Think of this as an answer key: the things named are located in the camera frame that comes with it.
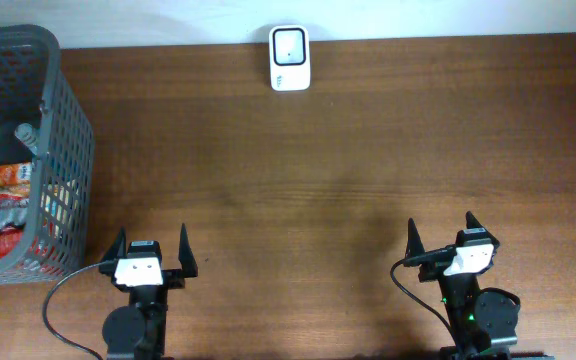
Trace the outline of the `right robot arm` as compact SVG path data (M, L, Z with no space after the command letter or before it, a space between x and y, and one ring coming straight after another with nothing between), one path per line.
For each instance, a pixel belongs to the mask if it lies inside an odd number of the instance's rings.
M514 353L520 298L506 290L479 286L478 277L494 265L499 240L468 211L466 226L455 242L435 250L424 248L413 219L407 222L404 257L392 265L393 283L413 301L429 310L446 327L454 344L438 352L441 359L547 359L543 352ZM418 298L397 280L404 266L419 270L418 279L439 284L446 316Z

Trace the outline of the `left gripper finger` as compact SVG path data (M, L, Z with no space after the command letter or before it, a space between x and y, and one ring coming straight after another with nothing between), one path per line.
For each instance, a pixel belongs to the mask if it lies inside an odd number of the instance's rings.
M183 277L198 276L198 265L190 247L188 232L185 224L182 224L180 230L178 260L181 266Z
M126 256L126 232L125 228L121 227L114 242L110 248L105 252L101 261L104 263L116 262Z

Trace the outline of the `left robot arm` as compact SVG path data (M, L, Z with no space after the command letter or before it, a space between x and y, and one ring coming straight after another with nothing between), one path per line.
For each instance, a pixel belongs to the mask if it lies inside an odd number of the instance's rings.
M165 355L168 293L183 289L198 276L198 265L182 226L178 244L179 266L162 265L161 246L154 240L129 242L121 229L102 257L99 273L129 295L126 306L105 319L102 337L109 359L162 359Z

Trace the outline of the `red snack bag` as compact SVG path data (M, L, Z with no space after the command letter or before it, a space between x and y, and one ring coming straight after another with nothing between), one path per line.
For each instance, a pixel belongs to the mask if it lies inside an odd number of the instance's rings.
M0 259L7 256L21 241L21 228L7 227L0 231Z

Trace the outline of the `orange snack packet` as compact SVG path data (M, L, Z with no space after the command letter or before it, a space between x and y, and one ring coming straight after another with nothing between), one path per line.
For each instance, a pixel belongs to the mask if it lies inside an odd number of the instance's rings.
M32 170L31 162L0 165L0 187L29 184Z

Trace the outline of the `grey plastic mesh basket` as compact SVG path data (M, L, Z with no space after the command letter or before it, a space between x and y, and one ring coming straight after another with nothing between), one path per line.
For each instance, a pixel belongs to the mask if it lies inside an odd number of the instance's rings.
M27 222L0 259L0 285L53 281L83 262L95 140L60 64L47 29L0 27L0 165L33 167ZM39 131L37 156L14 135L22 123Z

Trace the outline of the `teal mouthwash bottle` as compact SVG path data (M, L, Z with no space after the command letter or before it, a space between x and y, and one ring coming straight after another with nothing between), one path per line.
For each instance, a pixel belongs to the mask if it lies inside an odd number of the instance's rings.
M32 153L38 155L39 131L29 123L19 124L15 131L15 137Z

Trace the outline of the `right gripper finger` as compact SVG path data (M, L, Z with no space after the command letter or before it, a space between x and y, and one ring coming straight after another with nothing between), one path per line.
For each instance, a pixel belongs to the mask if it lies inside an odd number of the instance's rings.
M412 258L423 255L425 248L423 246L420 234L413 218L409 218L407 222L407 245L405 250L405 257Z
M471 211L465 214L466 229L469 231L486 231L486 228L479 222Z

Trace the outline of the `beige snack bag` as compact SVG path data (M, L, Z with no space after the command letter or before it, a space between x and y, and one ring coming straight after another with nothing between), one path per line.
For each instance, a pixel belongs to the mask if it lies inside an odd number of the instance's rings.
M25 208L29 204L29 196L29 184L0 187L0 210Z

